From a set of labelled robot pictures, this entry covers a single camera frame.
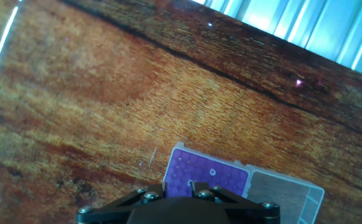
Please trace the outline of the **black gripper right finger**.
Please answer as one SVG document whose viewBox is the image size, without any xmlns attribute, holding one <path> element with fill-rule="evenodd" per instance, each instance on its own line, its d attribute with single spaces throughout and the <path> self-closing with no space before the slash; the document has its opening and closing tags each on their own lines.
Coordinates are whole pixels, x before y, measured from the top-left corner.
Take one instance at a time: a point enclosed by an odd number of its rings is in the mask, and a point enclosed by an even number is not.
<svg viewBox="0 0 362 224">
<path fill-rule="evenodd" d="M 281 209 L 274 202 L 252 202 L 223 187 L 210 187 L 207 182 L 193 181 L 192 196 L 209 201 L 215 215 L 224 214 L 228 223 L 280 224 Z"/>
</svg>

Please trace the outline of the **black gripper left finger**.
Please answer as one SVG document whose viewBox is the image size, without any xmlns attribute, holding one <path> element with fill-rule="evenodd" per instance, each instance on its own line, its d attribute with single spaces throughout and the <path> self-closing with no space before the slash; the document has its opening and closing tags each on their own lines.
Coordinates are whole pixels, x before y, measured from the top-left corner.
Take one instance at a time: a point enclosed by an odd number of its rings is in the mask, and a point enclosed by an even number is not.
<svg viewBox="0 0 362 224">
<path fill-rule="evenodd" d="M 76 223 L 80 224 L 109 224 L 127 223 L 131 213 L 142 205 L 166 198 L 167 183 L 151 184 L 104 205 L 95 208 L 84 206 L 76 212 Z"/>
</svg>

